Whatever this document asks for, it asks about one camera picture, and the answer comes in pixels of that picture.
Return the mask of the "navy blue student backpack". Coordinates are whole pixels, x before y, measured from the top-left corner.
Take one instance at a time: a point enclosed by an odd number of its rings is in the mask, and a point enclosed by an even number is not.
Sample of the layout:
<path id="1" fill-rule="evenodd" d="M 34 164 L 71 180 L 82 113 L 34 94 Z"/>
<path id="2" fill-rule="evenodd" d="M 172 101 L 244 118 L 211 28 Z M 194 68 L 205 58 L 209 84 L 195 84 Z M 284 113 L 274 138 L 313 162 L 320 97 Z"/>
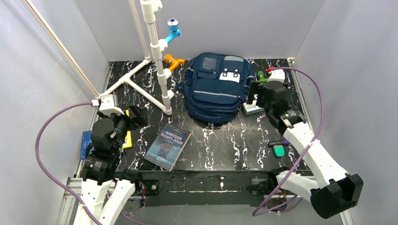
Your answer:
<path id="1" fill-rule="evenodd" d="M 246 101 L 253 80 L 254 69 L 248 60 L 205 52 L 190 60 L 176 88 L 193 118 L 222 124 L 231 120 Z"/>

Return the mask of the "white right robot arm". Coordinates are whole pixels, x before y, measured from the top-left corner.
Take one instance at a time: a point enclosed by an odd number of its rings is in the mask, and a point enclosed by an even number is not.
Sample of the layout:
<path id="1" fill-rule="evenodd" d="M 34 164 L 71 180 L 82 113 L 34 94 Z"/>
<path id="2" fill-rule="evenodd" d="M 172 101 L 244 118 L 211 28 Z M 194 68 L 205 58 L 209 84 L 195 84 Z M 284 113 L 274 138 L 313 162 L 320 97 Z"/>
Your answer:
<path id="1" fill-rule="evenodd" d="M 310 168 L 314 180 L 280 167 L 271 170 L 268 180 L 250 185 L 249 190 L 264 191 L 271 197 L 277 190 L 290 191 L 309 201 L 315 212 L 327 219 L 358 204 L 363 180 L 358 174 L 351 175 L 325 150 L 312 133 L 310 125 L 300 110 L 289 106 L 286 87 L 279 81 L 252 82 L 248 103 L 257 95 L 256 105 L 265 109 L 270 123 L 299 153 Z"/>

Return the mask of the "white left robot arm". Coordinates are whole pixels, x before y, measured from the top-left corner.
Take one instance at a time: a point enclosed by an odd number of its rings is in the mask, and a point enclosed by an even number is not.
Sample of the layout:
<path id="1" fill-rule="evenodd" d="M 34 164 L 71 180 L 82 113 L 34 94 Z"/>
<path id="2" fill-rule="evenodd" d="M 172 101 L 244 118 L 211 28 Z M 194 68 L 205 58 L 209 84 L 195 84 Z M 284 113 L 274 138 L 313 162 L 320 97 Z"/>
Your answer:
<path id="1" fill-rule="evenodd" d="M 89 213 L 103 225 L 115 224 L 136 190 L 142 178 L 140 172 L 115 172 L 127 133 L 148 125 L 145 111 L 144 107 L 130 105 L 121 115 L 99 113 L 100 119 L 93 124 L 90 137 L 93 149 L 87 150 L 81 173 L 83 202 L 78 206 L 75 225 L 93 225 Z"/>

